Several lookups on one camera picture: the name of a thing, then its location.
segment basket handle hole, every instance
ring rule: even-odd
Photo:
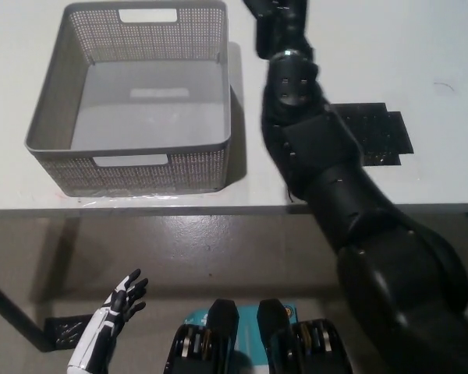
[[[177,22],[177,9],[120,9],[119,18],[124,23]]]

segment table leg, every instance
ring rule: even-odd
[[[92,315],[47,318],[41,329],[0,290],[0,316],[40,352],[72,349]]]

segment robotic hand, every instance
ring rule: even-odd
[[[147,278],[132,285],[139,276],[137,269],[125,277],[94,313],[69,360],[68,374],[108,373],[116,338],[125,323],[146,306],[145,302],[135,304],[146,294]]]

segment floor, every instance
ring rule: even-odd
[[[417,218],[468,269],[468,219]],[[307,215],[0,219],[0,287],[32,318],[92,313],[136,267],[150,279],[147,307],[122,332],[112,373],[162,372],[179,324],[217,297],[293,301],[300,319],[335,323],[357,373],[388,372],[349,314],[335,258]],[[0,373],[64,373],[70,354],[36,352],[0,318]]]

